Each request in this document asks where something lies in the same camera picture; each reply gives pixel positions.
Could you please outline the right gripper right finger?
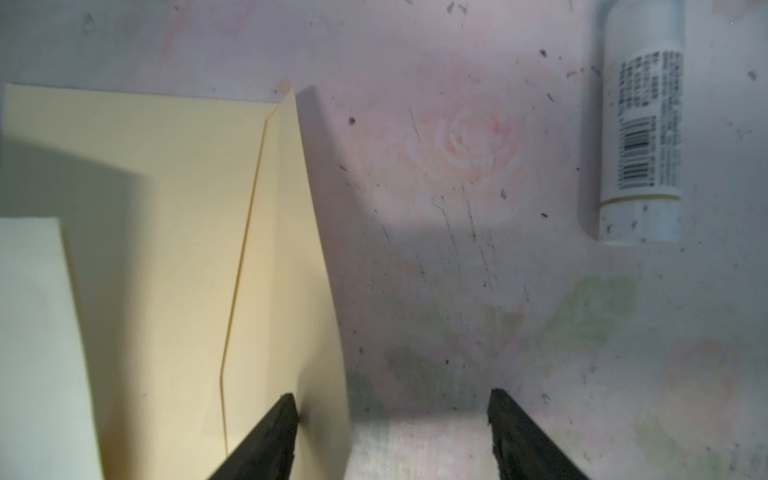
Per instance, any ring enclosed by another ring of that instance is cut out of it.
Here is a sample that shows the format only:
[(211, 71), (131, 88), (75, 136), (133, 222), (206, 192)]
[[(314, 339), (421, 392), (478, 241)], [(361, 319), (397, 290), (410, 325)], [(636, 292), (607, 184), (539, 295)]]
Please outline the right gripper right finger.
[(491, 390), (487, 417), (501, 480), (588, 479), (505, 390)]

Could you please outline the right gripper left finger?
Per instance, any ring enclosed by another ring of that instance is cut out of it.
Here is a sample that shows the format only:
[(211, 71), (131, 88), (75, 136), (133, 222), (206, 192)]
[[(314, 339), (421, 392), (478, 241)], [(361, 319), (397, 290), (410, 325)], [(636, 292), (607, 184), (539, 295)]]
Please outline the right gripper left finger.
[(282, 395), (210, 480), (288, 480), (299, 415), (294, 395)]

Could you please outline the cream letter paper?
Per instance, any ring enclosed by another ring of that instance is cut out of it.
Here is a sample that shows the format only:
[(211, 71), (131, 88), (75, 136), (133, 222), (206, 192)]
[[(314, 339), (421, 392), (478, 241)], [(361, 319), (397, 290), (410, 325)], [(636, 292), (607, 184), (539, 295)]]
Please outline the cream letter paper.
[(1, 221), (1, 476), (103, 476), (78, 315), (55, 218)]

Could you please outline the yellow envelope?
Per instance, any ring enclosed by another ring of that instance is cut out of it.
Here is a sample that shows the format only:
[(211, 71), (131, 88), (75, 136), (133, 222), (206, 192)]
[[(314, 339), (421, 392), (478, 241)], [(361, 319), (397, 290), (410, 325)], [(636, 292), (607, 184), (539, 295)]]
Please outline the yellow envelope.
[(286, 393), (291, 477), (344, 476), (344, 359), (294, 93), (8, 85), (4, 218), (59, 222), (100, 479), (206, 479)]

